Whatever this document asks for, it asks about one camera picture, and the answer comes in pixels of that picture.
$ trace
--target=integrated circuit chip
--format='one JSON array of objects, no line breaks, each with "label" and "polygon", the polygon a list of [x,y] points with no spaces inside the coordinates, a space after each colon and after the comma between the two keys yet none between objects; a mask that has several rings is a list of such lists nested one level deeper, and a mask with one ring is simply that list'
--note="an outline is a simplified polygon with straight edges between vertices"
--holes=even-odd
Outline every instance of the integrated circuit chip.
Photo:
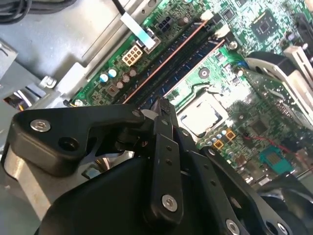
[{"label": "integrated circuit chip", "polygon": [[233,18],[234,13],[232,12],[232,10],[228,9],[227,11],[225,11],[224,15],[228,20],[230,20],[231,18]]},{"label": "integrated circuit chip", "polygon": [[261,135],[268,130],[268,128],[265,126],[265,124],[260,119],[256,120],[252,124],[250,124],[250,127],[253,129],[253,131],[257,135]]},{"label": "integrated circuit chip", "polygon": [[262,43],[278,29],[278,24],[270,10],[266,10],[253,22],[251,29]]}]

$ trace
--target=red wire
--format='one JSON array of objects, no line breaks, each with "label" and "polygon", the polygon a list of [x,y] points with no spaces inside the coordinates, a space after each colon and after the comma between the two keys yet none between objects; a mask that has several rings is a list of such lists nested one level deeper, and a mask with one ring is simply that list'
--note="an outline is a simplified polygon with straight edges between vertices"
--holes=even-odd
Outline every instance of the red wire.
[{"label": "red wire", "polygon": [[[286,148],[286,147],[284,147],[284,146],[282,146],[282,145],[280,145],[280,144],[276,144],[273,140],[270,140],[270,139],[268,139],[268,138],[259,137],[259,136],[256,136],[256,137],[246,137],[246,136],[244,136],[244,138],[245,138],[246,140],[268,141],[271,145],[278,147],[280,150],[283,150],[283,151],[285,151],[286,153],[293,153],[290,149],[288,149],[288,148]],[[293,153],[293,154],[295,154],[295,156],[296,156],[301,162],[303,162],[303,163],[307,166],[308,169],[310,169],[309,164],[308,164],[299,154],[297,154],[297,153]]]}]

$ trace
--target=metal panel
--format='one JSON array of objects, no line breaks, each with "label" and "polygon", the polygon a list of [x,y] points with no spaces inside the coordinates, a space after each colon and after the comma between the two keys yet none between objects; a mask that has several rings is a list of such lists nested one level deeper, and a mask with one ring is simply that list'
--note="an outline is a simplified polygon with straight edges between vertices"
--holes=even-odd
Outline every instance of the metal panel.
[{"label": "metal panel", "polygon": [[[132,13],[132,6],[142,0],[120,2]],[[60,80],[75,62],[88,63],[108,36],[106,29],[114,27],[112,21],[119,23],[119,17],[110,0],[78,0],[62,12],[28,15],[18,24],[0,26],[0,38],[19,52],[18,62],[33,74]]]}]

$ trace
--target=white connector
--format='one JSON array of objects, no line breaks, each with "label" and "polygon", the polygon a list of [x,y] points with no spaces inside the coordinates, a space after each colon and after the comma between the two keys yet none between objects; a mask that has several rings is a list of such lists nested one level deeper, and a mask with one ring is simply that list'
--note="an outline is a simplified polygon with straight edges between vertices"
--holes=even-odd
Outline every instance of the white connector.
[{"label": "white connector", "polygon": [[135,64],[140,57],[142,56],[143,52],[137,45],[134,45],[127,53],[123,56],[122,60],[125,64],[129,67]]}]

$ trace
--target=chipset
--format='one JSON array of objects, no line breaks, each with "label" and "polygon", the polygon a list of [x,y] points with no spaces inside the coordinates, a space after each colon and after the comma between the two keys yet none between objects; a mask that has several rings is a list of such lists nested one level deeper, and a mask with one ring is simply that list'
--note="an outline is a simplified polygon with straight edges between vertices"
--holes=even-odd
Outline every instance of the chipset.
[{"label": "chipset", "polygon": [[250,127],[252,130],[259,136],[266,132],[268,128],[265,126],[265,124],[262,122],[262,120],[257,119],[253,123],[250,124]]},{"label": "chipset", "polygon": [[260,43],[263,43],[278,29],[278,24],[271,11],[266,10],[253,22],[251,29]]}]

